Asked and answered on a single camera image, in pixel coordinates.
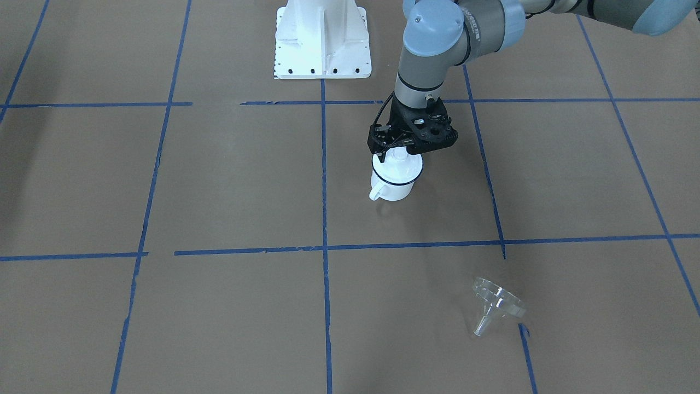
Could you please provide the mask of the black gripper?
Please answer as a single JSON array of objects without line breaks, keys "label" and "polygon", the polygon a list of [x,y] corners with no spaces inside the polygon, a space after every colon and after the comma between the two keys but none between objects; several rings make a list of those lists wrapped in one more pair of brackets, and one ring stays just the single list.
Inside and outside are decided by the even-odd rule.
[{"label": "black gripper", "polygon": [[452,118],[441,98],[430,98],[424,109],[413,109],[388,97],[370,125],[367,146],[383,164],[387,151],[405,147],[409,154],[425,154],[447,149],[458,139]]}]

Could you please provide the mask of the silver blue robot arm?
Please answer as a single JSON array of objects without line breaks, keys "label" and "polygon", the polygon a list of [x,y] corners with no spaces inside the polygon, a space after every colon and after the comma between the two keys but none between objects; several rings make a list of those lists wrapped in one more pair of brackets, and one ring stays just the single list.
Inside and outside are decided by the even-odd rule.
[{"label": "silver blue robot arm", "polygon": [[575,14],[657,37],[693,7],[694,1],[405,1],[392,107],[386,124],[370,126],[369,150],[385,162],[399,150],[419,155],[454,145],[458,131],[441,99],[447,71],[515,45],[533,16]]}]

